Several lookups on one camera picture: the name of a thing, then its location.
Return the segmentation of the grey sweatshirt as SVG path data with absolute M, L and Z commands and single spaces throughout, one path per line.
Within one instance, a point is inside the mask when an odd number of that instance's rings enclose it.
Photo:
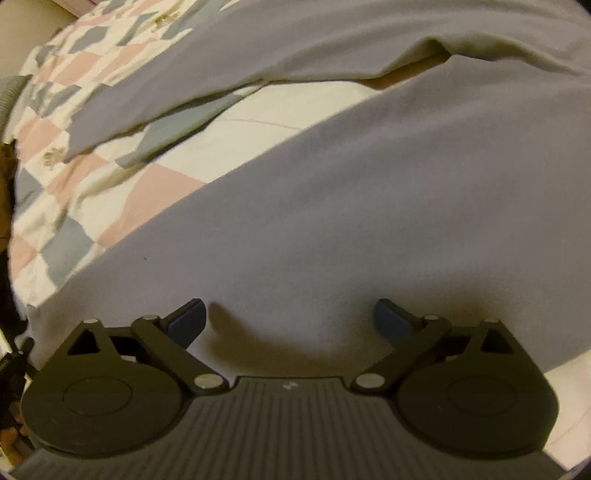
M 504 321 L 546 370 L 590 348 L 590 16 L 574 1 L 250 1 L 78 111 L 73 152 L 256 82 L 444 61 L 184 197 L 29 305 L 44 364 L 86 318 L 192 296 L 230 375 L 353 375 L 377 299 Z

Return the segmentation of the checkered pastel quilt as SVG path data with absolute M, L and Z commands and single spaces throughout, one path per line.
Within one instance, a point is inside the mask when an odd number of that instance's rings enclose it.
M 29 55 L 10 245 L 44 363 L 197 296 L 221 373 L 353 377 L 389 297 L 505 322 L 590 453 L 590 16 L 574 1 L 105 1 Z

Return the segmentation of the brown garment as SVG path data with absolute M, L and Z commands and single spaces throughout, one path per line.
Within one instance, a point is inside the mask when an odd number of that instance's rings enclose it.
M 17 142 L 2 143 L 0 154 L 0 251 L 4 252 L 11 237 L 15 204 L 14 179 L 19 164 Z

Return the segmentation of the grey woven cushion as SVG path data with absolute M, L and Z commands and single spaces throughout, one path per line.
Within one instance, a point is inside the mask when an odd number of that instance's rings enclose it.
M 0 132 L 4 135 L 14 106 L 19 100 L 25 87 L 30 82 L 31 75 L 7 76 L 0 79 Z

